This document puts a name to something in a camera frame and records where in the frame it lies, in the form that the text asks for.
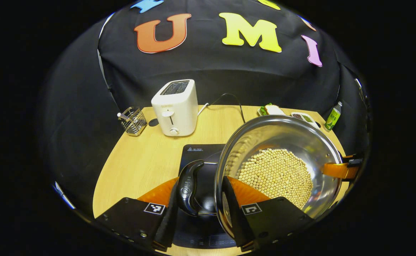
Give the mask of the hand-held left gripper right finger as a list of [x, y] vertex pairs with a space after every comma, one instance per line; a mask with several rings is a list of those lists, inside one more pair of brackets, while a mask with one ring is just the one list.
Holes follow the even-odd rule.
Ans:
[[283, 243], [314, 222], [285, 197], [270, 199], [235, 178], [223, 177], [222, 227], [242, 251]]

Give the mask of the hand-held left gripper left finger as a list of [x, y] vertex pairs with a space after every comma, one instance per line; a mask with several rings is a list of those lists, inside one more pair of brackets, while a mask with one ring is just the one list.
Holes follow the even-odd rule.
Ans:
[[96, 217], [96, 225], [144, 251], [166, 251], [176, 228], [177, 183], [173, 178], [138, 199], [120, 199]]

